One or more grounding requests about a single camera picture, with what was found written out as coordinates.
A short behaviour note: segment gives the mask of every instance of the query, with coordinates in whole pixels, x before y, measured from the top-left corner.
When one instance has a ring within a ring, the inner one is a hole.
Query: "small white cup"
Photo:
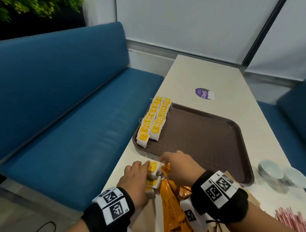
[[[297,169],[287,167],[284,169],[284,177],[280,181],[286,186],[306,188],[306,177]]]
[[[258,164],[258,173],[262,177],[265,178],[276,178],[281,179],[284,177],[284,172],[281,170],[281,168],[272,160],[269,159],[263,159]]]

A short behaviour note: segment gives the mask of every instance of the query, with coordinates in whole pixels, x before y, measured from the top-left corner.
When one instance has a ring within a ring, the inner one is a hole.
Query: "qr code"
[[[208,189],[206,189],[205,192],[213,202],[215,202],[219,197],[222,196],[222,193],[214,184],[212,184]]]
[[[234,181],[233,181],[231,178],[229,178],[226,174],[223,174],[222,176],[223,176],[224,179],[226,179],[229,183],[231,183],[231,184],[234,183]]]
[[[226,182],[225,179],[223,179],[222,177],[220,177],[217,181],[216,184],[224,191],[226,192],[231,185],[229,183]]]
[[[186,217],[188,218],[188,220],[189,220],[190,222],[196,220],[196,217],[193,215],[193,213],[192,213],[192,211],[191,211],[190,209],[184,211],[184,213],[186,214]]]
[[[112,214],[113,220],[115,220],[117,217],[121,216],[125,212],[123,212],[121,203],[118,201],[117,203],[110,206],[110,213]]]
[[[112,200],[115,200],[117,198],[117,195],[114,192],[110,192],[109,194],[105,195],[104,200],[106,203],[110,203]]]
[[[110,190],[106,190],[103,193],[101,193],[99,196],[104,196],[105,194],[107,194]]]

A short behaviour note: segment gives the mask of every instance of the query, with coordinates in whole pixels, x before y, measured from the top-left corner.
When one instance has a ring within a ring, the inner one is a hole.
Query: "purple sticker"
[[[208,89],[204,89],[204,88],[196,88],[196,94],[204,99],[208,99]]]

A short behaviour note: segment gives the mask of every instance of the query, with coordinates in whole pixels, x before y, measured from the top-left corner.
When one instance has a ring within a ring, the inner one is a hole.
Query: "white roller blind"
[[[241,64],[277,0],[117,0],[129,40]]]
[[[306,1],[286,1],[246,69],[287,79],[306,79]]]

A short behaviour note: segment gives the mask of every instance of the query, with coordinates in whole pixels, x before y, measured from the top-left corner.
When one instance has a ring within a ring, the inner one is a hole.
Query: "green foliage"
[[[10,21],[5,5],[14,7],[19,14],[32,11],[38,16],[52,18],[52,15],[59,11],[59,5],[66,5],[78,11],[77,7],[82,5],[83,0],[0,0],[0,3],[4,3],[0,4],[0,20]]]

